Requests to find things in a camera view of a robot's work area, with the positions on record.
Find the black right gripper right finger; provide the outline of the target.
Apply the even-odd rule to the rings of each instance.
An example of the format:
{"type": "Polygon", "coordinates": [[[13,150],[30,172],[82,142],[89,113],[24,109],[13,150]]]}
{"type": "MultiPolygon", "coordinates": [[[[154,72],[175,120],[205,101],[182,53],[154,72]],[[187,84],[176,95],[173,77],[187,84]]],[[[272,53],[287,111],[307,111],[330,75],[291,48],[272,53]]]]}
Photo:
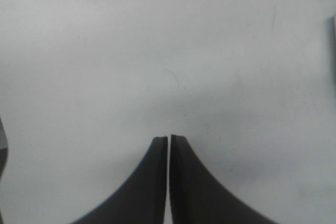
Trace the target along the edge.
{"type": "Polygon", "coordinates": [[[184,136],[171,136],[169,176],[173,223],[272,223],[222,186],[184,136]]]}

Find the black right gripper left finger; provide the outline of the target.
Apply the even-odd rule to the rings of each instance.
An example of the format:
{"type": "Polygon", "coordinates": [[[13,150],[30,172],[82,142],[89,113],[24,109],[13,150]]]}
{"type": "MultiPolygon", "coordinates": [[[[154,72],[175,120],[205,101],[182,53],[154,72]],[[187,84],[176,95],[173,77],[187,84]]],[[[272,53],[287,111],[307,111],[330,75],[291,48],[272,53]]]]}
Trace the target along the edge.
{"type": "Polygon", "coordinates": [[[74,223],[163,223],[167,149],[167,137],[155,137],[134,172],[120,188],[74,223]]]}

